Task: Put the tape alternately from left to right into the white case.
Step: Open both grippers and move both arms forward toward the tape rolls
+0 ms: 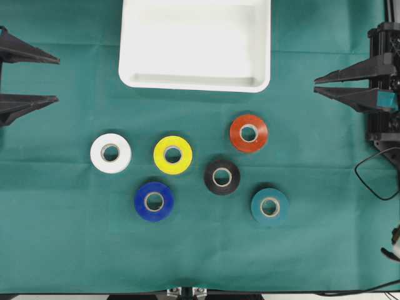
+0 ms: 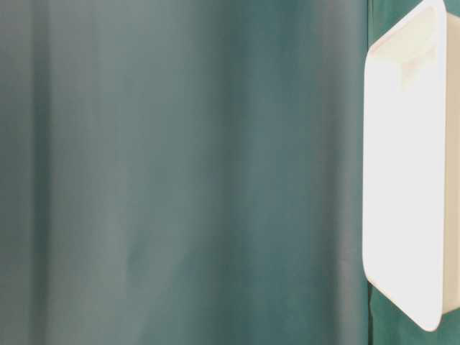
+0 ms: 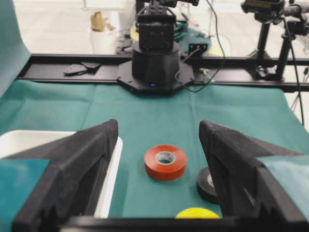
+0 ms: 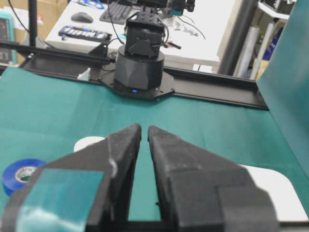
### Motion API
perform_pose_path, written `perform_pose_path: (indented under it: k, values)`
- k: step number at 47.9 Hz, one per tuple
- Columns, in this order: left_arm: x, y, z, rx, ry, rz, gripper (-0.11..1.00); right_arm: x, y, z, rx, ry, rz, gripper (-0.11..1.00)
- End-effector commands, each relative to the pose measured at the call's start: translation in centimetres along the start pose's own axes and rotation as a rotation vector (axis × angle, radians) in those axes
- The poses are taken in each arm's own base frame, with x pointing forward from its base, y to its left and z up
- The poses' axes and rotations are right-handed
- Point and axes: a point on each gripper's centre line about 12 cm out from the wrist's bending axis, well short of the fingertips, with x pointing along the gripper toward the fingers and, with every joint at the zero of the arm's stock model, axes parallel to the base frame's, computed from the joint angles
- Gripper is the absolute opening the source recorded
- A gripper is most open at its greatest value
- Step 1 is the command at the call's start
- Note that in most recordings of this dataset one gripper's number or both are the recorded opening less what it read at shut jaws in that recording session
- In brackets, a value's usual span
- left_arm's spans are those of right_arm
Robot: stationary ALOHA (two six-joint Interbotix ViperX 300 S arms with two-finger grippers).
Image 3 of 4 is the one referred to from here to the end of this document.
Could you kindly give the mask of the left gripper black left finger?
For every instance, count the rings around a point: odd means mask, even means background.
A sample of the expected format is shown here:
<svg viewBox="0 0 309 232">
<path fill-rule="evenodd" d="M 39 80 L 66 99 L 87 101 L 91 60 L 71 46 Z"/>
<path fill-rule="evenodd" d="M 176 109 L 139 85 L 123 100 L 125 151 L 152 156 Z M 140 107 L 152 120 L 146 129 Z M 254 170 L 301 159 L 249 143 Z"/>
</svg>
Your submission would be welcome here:
<svg viewBox="0 0 309 232">
<path fill-rule="evenodd" d="M 72 216 L 93 215 L 118 139 L 115 119 L 14 154 L 49 164 L 13 220 L 14 232 L 50 232 Z"/>
</svg>

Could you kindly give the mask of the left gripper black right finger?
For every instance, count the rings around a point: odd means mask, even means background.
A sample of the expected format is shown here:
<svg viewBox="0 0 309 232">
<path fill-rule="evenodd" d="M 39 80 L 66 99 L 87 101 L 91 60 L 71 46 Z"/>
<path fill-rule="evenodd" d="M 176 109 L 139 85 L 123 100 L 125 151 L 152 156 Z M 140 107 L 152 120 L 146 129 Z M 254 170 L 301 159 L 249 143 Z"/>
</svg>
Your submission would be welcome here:
<svg viewBox="0 0 309 232">
<path fill-rule="evenodd" d="M 309 221 L 263 158 L 295 161 L 304 154 L 203 120 L 199 139 L 227 232 L 306 232 Z"/>
</svg>

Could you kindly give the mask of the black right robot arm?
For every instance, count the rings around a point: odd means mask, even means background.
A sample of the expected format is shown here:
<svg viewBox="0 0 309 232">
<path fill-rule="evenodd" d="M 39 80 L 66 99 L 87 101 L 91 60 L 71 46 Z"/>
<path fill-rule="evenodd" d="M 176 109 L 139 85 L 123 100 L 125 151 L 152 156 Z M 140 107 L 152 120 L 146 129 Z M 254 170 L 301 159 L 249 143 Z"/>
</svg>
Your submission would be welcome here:
<svg viewBox="0 0 309 232">
<path fill-rule="evenodd" d="M 131 90 L 170 93 L 192 84 L 192 66 L 180 59 L 174 41 L 176 15 L 170 10 L 175 0 L 149 0 L 136 14 L 138 42 L 132 46 L 131 61 L 119 65 L 117 82 Z"/>
</svg>

